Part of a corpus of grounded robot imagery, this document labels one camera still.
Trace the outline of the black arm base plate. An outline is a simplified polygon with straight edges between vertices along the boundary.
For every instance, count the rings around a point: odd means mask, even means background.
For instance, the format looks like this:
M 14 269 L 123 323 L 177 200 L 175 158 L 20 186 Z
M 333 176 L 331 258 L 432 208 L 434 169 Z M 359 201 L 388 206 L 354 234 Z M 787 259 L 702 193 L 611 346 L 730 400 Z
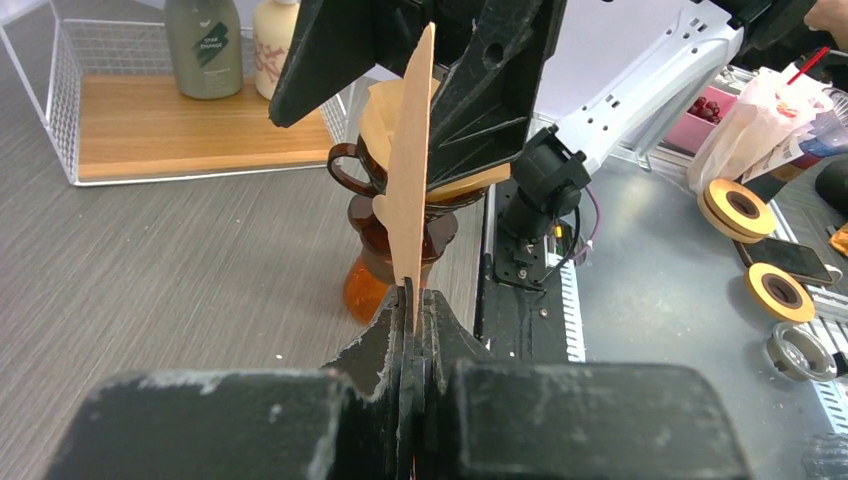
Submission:
M 500 221 L 518 198 L 513 181 L 485 196 L 473 334 L 499 358 L 584 362 L 573 228 L 557 220 L 537 241 L 510 237 Z

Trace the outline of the yellow tape roll stack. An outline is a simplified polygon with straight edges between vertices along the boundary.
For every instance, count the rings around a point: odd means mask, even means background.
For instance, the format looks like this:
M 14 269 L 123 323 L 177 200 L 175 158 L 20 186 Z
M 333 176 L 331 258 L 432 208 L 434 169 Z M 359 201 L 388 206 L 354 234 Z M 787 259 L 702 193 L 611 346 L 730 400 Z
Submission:
M 771 208 L 734 181 L 715 179 L 696 196 L 696 200 L 705 219 L 734 241 L 757 243 L 777 228 Z

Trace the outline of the black smartphone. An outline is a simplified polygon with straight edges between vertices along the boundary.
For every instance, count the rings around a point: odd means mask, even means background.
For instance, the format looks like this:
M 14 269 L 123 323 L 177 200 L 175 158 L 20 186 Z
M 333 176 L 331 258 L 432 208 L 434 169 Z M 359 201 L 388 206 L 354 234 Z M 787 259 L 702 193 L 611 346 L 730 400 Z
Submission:
M 754 263 L 773 265 L 802 284 L 829 287 L 843 278 L 837 267 L 825 264 L 811 247 L 766 237 L 757 243 L 734 241 L 734 246 L 746 267 Z

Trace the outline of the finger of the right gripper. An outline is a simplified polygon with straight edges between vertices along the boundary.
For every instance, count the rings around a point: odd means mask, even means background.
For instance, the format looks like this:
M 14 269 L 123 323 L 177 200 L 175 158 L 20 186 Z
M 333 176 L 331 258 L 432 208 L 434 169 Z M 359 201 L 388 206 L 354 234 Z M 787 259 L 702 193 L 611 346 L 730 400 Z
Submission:
M 430 191 L 515 160 L 541 74 L 559 37 L 563 1 L 438 1 L 431 104 Z
M 401 75 L 429 1 L 302 1 L 269 117 L 289 128 L 376 66 Z

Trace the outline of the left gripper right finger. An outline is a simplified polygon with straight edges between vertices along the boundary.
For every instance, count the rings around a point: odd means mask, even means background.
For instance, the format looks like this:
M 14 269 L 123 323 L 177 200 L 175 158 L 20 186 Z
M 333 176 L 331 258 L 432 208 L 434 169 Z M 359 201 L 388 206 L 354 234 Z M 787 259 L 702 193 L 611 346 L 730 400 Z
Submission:
M 421 295 L 430 356 L 421 479 L 748 479 L 715 388 L 680 365 L 497 359 L 444 295 Z

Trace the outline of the cream lettered bottle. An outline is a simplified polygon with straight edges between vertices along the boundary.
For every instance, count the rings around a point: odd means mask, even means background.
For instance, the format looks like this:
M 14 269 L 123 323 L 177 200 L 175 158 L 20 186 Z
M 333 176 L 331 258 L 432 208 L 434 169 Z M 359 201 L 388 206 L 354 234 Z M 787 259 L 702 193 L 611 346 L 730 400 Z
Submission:
M 255 86 L 270 100 L 289 52 L 299 13 L 298 0 L 262 1 L 253 12 Z

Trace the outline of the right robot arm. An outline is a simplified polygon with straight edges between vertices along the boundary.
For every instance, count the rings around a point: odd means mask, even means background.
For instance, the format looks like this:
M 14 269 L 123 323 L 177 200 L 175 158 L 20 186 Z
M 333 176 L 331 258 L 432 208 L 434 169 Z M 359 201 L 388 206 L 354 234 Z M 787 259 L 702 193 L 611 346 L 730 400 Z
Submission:
M 528 148 L 534 113 L 589 172 L 647 119 L 655 145 L 737 55 L 799 25 L 808 1 L 304 1 L 271 121 L 288 128 L 375 66 L 442 69 L 427 187 Z

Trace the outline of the amber brown coffee dripper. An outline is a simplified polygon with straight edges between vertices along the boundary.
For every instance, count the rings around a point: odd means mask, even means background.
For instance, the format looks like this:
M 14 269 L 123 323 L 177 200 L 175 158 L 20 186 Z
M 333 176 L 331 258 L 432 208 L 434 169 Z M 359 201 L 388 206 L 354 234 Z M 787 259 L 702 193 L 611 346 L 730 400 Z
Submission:
M 384 193 L 352 180 L 348 188 L 374 197 L 377 219 L 386 228 L 395 280 L 421 278 L 424 247 L 426 145 L 397 141 L 391 149 Z

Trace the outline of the orange glass carafe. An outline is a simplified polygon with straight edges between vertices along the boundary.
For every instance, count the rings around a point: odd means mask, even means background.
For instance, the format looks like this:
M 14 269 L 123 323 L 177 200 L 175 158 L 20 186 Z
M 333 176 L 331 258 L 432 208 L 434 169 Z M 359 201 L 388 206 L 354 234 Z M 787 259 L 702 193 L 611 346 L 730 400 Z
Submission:
M 343 284 L 343 301 L 351 316 L 367 325 L 379 309 L 389 287 L 395 284 L 388 257 L 363 251 L 352 264 Z

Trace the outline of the grey green bottle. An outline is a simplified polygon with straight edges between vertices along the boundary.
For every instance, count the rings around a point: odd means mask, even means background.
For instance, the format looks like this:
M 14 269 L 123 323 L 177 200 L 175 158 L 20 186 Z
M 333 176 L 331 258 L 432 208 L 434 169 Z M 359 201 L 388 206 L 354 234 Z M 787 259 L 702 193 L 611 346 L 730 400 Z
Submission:
M 241 21 L 231 0 L 167 0 L 164 25 L 181 94 L 215 100 L 243 86 Z

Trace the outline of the single yellow tape roll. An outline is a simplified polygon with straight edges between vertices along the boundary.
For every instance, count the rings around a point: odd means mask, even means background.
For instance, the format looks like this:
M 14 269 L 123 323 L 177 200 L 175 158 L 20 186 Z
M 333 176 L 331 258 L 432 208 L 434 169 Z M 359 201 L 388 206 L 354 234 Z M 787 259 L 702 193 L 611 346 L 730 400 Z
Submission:
M 753 299 L 774 318 L 808 323 L 816 315 L 811 295 L 787 272 L 767 263 L 748 267 L 745 282 Z

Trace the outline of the pink fruit container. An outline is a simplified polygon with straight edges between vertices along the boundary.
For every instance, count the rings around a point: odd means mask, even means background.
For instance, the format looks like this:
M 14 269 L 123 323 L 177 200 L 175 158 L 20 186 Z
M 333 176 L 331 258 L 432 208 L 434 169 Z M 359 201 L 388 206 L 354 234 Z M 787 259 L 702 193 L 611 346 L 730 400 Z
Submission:
M 705 99 L 703 105 L 709 102 L 717 105 L 720 117 L 723 117 L 737 100 L 737 94 L 728 93 L 712 86 L 700 93 L 696 100 L 701 97 Z M 695 154 L 716 126 L 717 124 L 713 120 L 685 112 L 664 137 L 663 142 L 679 151 Z

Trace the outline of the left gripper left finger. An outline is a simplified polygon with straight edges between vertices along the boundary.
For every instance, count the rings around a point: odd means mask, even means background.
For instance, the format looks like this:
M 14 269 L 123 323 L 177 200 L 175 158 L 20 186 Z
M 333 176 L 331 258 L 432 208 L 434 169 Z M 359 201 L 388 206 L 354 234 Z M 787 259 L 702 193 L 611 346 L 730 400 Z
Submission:
M 75 414 L 49 479 L 408 479 L 413 296 L 393 287 L 318 370 L 159 370 L 109 378 Z

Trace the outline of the white plastic bag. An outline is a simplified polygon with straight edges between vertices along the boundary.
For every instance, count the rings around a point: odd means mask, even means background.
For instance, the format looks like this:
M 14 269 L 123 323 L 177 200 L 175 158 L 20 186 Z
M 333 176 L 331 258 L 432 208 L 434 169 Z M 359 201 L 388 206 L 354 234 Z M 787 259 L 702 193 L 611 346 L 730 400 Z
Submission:
M 836 114 L 833 69 L 847 54 L 821 48 L 781 71 L 761 68 L 714 128 L 687 171 L 700 193 L 716 179 L 747 182 L 801 156 L 801 144 Z

